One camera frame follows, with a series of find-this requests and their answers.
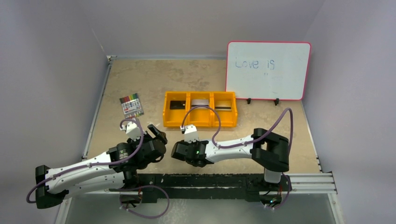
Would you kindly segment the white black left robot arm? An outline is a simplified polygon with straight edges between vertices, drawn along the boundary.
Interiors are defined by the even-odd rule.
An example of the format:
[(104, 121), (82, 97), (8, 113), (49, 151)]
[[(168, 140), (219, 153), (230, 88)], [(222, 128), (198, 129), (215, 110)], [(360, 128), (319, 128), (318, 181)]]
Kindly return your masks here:
[(142, 131), (136, 121), (129, 121), (120, 125), (128, 140), (106, 152), (62, 168), (36, 167), (37, 186), (32, 190), (35, 193), (33, 203), (38, 209), (46, 209), (82, 193), (102, 189), (137, 189), (137, 171), (160, 162), (168, 143), (166, 134), (153, 124), (148, 125), (148, 129), (153, 136)]

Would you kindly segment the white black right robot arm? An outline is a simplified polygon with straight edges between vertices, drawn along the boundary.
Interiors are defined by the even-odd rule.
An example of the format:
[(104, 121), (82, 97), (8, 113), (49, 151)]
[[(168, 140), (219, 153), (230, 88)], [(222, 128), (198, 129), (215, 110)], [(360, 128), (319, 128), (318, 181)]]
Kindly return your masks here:
[(289, 171), (289, 139), (263, 128), (243, 138), (214, 142), (200, 140), (195, 127), (184, 131), (184, 140), (174, 144), (171, 157), (195, 167), (231, 159), (252, 159), (264, 168), (263, 186), (273, 190)]

